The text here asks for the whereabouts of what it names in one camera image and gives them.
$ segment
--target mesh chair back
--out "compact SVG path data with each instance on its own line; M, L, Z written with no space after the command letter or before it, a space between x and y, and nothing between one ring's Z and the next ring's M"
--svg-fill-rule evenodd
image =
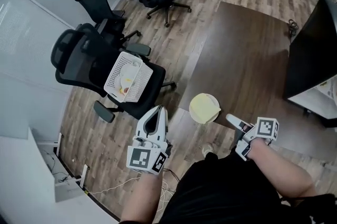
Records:
M60 54L60 48L55 44L52 63L61 61L64 66L61 72L53 63L57 69L56 80L90 89L105 97L103 87L120 52L105 42L91 24L83 24L71 32L66 30L57 41L60 39L63 40L61 48L71 52Z
M103 19L124 21L123 18L115 15L107 0L75 0L79 2L95 23L101 23Z

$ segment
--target cable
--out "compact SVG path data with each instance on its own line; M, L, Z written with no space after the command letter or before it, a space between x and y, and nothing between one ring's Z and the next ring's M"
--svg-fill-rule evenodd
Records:
M166 169L166 168L165 168L165 169L163 169L163 171L170 171L171 174L172 174L172 176L173 176L178 182L180 182L179 177L178 177L172 170ZM109 190L112 190L112 189L116 189L116 188L118 188L118 187L120 187L120 186L126 184L127 182L129 182L129 181L131 181L131 180L139 179L139 178L140 178L140 177L130 178L129 180L125 181L124 183L122 183L122 184L120 184L120 185L118 185L118 186L116 186L116 187L104 189L104 190L98 191L98 192L90 192L90 191L88 191L87 193L88 193L88 194L98 194L98 193L103 193L103 192L105 192L105 191L109 191ZM165 200L165 198L166 198L166 192L168 192L169 194L171 194L171 196L173 196L172 192L175 193L174 190L170 190L170 189L169 189L169 185L168 185L164 180L163 180L163 183L166 184L166 188L163 188L163 187L162 187L162 190L161 190L161 191L163 192L163 194L161 194L161 195L160 195L160 198L159 198L159 201L161 201L161 202L163 202L163 203L162 203L161 209L157 210L157 212L159 212L159 211L161 211L161 210L164 209L164 203L165 203L165 202L169 202L169 201L170 201L170 200Z
M62 172L62 171L56 172L56 173L54 173L53 175L57 175L57 174L64 174L64 175L66 175L66 176L69 176L69 174L67 175L65 172Z
M51 173L53 173L53 170L54 170L54 167L55 167L55 163L56 163L55 159L54 159L53 156L52 156L51 154L49 154L46 150L44 150L44 149L41 149L41 150L42 150L42 151L45 151L46 154L49 155L49 156L52 158L52 160L54 161L53 168L52 168L52 170L51 170Z
M165 202L169 202L170 201L170 200L168 200L168 201L165 200L165 193L168 191L169 185L165 181L163 181L163 183L166 184L166 189L165 189L165 191L163 191L164 188L162 188L163 194L160 196L160 198L162 198L164 196L164 199L163 200L159 199L159 201L162 201L163 203L162 203L161 209L157 210L157 212L159 212L159 211L161 211L161 210L164 209L164 203Z
M59 183L62 183L62 182L68 181L68 176L69 176L69 175L63 177L62 179L59 179L58 182L59 182Z
M90 193L90 194L103 193L103 192L105 192L105 191L109 191L109 190L112 190L112 189L118 188L118 187L120 187L120 186L124 185L125 183L127 183L127 182L129 182L129 181L131 181L131 180L134 180L134 179L140 179L140 177L131 178L131 179L129 179L129 180L127 180L127 181L125 181L124 183L122 183L122 184L120 184L120 185L118 185L117 187L114 187L114 188L108 188L108 189L104 189L104 190L102 190L102 191L98 191L98 192L90 192L90 191L88 191L88 193Z
M175 172L172 171L171 169L166 169L166 168L164 168L163 171L170 171L171 174L172 174L172 176L178 181L178 183L180 182L179 177L178 177L178 176L175 174Z

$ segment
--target white cable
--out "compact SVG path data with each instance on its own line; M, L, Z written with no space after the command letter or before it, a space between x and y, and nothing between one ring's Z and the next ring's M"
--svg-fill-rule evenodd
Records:
M140 179L140 177L131 178L131 179L129 179L128 181L125 181L124 183L122 183L122 184L120 184L120 185L118 185L117 187L114 187L114 188L108 188L108 189L104 189L104 190L102 190L102 191L98 191L98 192L88 192L88 193L90 193L90 194L103 193L103 192L105 192L105 191L108 191L108 190L111 190L111 189L118 188L118 187L124 185L125 183L127 183L127 182L129 182L129 181L131 181L131 180L133 180L133 179Z
M90 194L103 193L103 192L105 192L105 191L109 191L109 190L112 190L112 189L116 189L116 188L118 188L118 187L124 185L125 183L127 183L127 182L129 182L129 181L131 181L131 180L134 180L134 179L140 179L140 177L130 178L129 180L125 181L124 183L118 185L117 187L104 189L104 190L98 191L98 192L90 192L90 191L88 191L88 193L90 193ZM162 194L162 195L160 196L160 198L159 198L159 201L163 202L163 204L162 204L161 209L157 210L157 212L159 212L159 211L161 211L161 210L164 209L164 203L165 203L165 202L169 202L169 201L170 201L170 200L168 200L168 201L165 200L165 193L168 192L169 194L171 194L171 195L173 196L173 194L172 194L171 192L169 192L169 190L168 190L169 185L168 185L164 180L163 180L163 183L166 184L166 188L162 188L162 189L161 189L161 191L163 192L163 194Z
M163 200L161 200L161 199L159 199L159 201L162 201L163 202L163 204L162 204L162 207L161 207L161 209L159 209L159 210L157 210L157 212L159 212L159 211L161 211L161 210L163 210L164 209L164 203L165 202L169 202L170 200L168 200L168 201L165 201L165 193L166 192L168 192L169 194L171 194L172 196L173 196L173 194L171 193L171 192L169 192L169 190L168 190L168 188L169 188L169 185L165 182L165 181L163 181L163 183L165 183L166 184L166 188L162 188L162 192L163 192L163 194L160 196L160 197L163 197L164 196L164 199Z

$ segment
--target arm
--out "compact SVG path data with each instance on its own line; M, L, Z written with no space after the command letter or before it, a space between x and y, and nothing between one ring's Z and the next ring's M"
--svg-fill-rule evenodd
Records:
M248 157L254 160L281 196L298 198L317 195L312 178L307 171L284 159L262 139L254 139L251 146Z
M142 174L124 206L121 221L152 223L161 195L163 172L158 176Z

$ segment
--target person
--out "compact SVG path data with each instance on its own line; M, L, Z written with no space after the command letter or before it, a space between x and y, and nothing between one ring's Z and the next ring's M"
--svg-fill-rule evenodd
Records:
M337 223L335 196L318 196L311 176L263 139L252 140L249 161L234 150L218 159L211 144L202 153L205 159L180 180L160 224ZM162 178L162 172L141 175L123 208L122 224L153 222ZM279 194L291 206L282 204Z

